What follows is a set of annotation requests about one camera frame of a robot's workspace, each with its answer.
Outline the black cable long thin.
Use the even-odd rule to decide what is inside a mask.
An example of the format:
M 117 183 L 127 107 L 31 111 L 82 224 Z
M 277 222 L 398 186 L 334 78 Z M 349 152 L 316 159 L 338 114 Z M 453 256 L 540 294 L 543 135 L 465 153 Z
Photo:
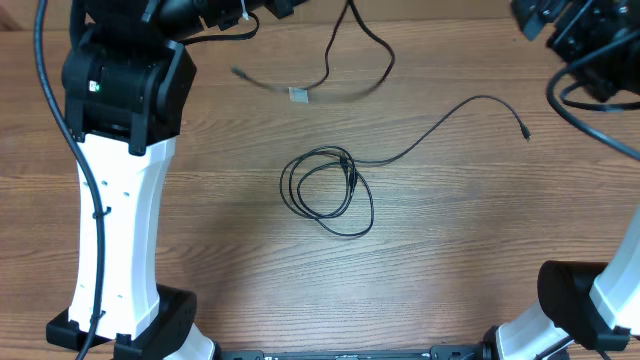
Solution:
M 475 95 L 457 104 L 449 112 L 447 112 L 440 120 L 438 120 L 434 125 L 432 125 L 415 142 L 413 142 L 409 147 L 407 147 L 405 150 L 403 150 L 402 152 L 392 157 L 389 157 L 386 159 L 380 159 L 380 160 L 356 159 L 344 147 L 337 146 L 337 145 L 322 145 L 293 158 L 283 167 L 279 177 L 279 183 L 278 183 L 279 194 L 284 205 L 296 216 L 303 219 L 314 221 L 319 226 L 321 226 L 324 230 L 326 230 L 327 232 L 329 232 L 334 236 L 338 236 L 342 238 L 358 238 L 368 234 L 375 224 L 375 202 L 374 202 L 374 197 L 373 197 L 371 188 L 366 178 L 361 174 L 360 168 L 362 166 L 381 167 L 381 166 L 386 166 L 400 160 L 401 158 L 405 157 L 409 152 L 411 152 L 413 149 L 415 149 L 422 141 L 424 141 L 429 135 L 431 135 L 456 111 L 460 110 L 462 107 L 464 107 L 468 103 L 471 103 L 475 100 L 491 100 L 504 106 L 512 114 L 513 118 L 517 122 L 523 138 L 526 141 L 529 141 L 531 139 L 531 132 L 529 128 L 525 125 L 520 115 L 510 104 L 508 104 L 502 99 L 499 99 L 491 95 Z M 294 177 L 296 175 L 296 170 L 305 161 L 314 157 L 326 157 L 326 158 L 329 158 L 329 161 L 307 171 L 298 179 L 297 182 L 295 182 Z M 341 203 L 336 207 L 335 210 L 332 210 L 326 213 L 321 213 L 317 210 L 314 210 L 304 201 L 302 192 L 301 192 L 302 185 L 312 175 L 315 175 L 318 172 L 321 172 L 327 169 L 333 169 L 333 168 L 339 169 L 342 172 L 342 175 L 344 178 L 344 185 L 345 185 L 344 196 L 342 198 Z M 344 215 L 347 212 L 351 203 L 353 202 L 353 198 L 359 184 L 361 184 L 364 187 L 367 194 L 367 198 L 369 202 L 369 223 L 364 229 L 356 232 L 352 232 L 352 233 L 345 233 L 345 232 L 340 232 L 332 229 L 325 223 L 325 221 L 339 218 L 340 216 Z

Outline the black cable silver plugs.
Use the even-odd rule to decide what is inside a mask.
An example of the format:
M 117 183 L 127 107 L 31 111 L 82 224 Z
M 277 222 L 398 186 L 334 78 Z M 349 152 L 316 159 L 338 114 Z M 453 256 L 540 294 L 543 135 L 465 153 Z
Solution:
M 339 31 L 347 16 L 354 23 L 347 27 L 349 33 L 362 32 L 362 45 L 348 50 L 338 44 Z M 231 73 L 239 79 L 267 92 L 282 95 L 296 104 L 344 104 L 361 100 L 387 80 L 396 63 L 391 45 L 375 34 L 365 23 L 354 0 L 346 0 L 331 30 L 324 50 L 324 73 L 315 81 L 296 80 L 292 84 L 260 81 L 238 67 Z

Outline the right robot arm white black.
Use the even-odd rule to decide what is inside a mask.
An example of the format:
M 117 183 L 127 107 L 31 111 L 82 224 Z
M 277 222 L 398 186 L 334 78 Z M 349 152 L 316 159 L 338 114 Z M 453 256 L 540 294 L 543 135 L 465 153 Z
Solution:
M 565 67 L 549 80 L 551 108 L 571 126 L 631 158 L 637 149 L 578 119 L 572 109 L 620 113 L 638 102 L 614 103 L 639 92 L 639 4 L 633 0 L 513 0 L 520 31 L 534 40 L 555 27 L 547 46 Z M 570 344 L 608 358 L 639 335 L 639 221 L 632 220 L 608 262 L 545 262 L 537 301 L 516 320 L 487 331 L 475 359 L 565 359 Z

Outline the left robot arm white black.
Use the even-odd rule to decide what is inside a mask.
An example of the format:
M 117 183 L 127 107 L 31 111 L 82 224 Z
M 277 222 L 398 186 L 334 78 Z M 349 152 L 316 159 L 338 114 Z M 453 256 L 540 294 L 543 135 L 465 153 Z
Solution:
M 159 209 L 197 69 L 188 46 L 257 8 L 291 1 L 75 1 L 63 104 L 51 111 L 78 167 L 79 268 L 72 302 L 46 327 L 53 345 L 117 359 L 217 359 L 196 295 L 156 280 Z

